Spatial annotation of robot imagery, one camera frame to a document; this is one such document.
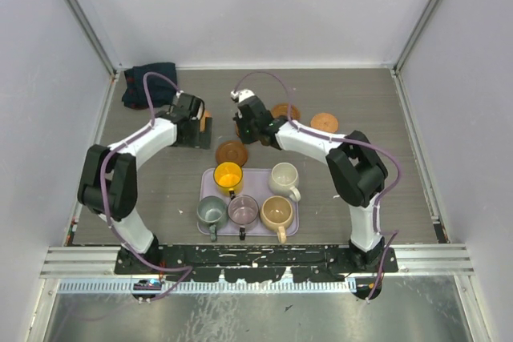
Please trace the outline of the woven rattan coaster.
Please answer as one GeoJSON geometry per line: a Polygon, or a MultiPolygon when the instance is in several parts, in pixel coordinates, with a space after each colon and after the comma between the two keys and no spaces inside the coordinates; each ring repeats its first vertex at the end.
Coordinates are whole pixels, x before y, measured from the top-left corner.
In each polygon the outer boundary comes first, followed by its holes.
{"type": "Polygon", "coordinates": [[[209,111],[205,110],[202,118],[200,119],[200,131],[201,132],[205,132],[207,119],[210,119],[211,117],[212,117],[212,114],[209,111]]]}
{"type": "Polygon", "coordinates": [[[312,117],[310,126],[319,131],[336,133],[339,127],[339,123],[334,115],[321,112],[312,117]]]}

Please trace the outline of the white ceramic mug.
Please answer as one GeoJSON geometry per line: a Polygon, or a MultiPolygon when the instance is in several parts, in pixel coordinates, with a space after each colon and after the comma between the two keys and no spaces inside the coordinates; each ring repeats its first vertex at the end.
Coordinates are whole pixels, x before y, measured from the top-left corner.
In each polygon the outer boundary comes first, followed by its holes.
{"type": "Polygon", "coordinates": [[[270,171],[268,186],[274,194],[298,203],[301,200],[298,185],[299,174],[291,163],[278,163],[270,171]]]}

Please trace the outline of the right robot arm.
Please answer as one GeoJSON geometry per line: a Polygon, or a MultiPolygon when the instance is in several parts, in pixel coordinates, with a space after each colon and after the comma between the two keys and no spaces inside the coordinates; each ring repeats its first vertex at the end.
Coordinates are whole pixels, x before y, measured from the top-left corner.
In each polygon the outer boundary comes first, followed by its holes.
{"type": "Polygon", "coordinates": [[[378,196],[388,171],[360,131],[327,135],[285,116],[275,118],[250,90],[233,91],[234,121],[244,144],[259,142],[280,151],[293,151],[326,165],[351,219],[349,255],[356,270],[373,271],[385,247],[379,223],[378,196]]]}

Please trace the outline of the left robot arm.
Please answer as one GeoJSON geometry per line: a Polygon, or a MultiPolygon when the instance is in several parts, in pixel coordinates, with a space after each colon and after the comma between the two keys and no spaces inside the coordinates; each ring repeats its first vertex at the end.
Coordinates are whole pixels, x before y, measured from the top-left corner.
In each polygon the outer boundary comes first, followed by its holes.
{"type": "Polygon", "coordinates": [[[134,134],[109,146],[95,144],[87,150],[77,192],[78,201],[99,215],[132,249],[131,264],[143,275],[160,267],[158,240],[135,205],[138,170],[166,147],[200,148],[209,135],[201,130],[204,100],[180,92],[168,111],[159,111],[134,134]]]}

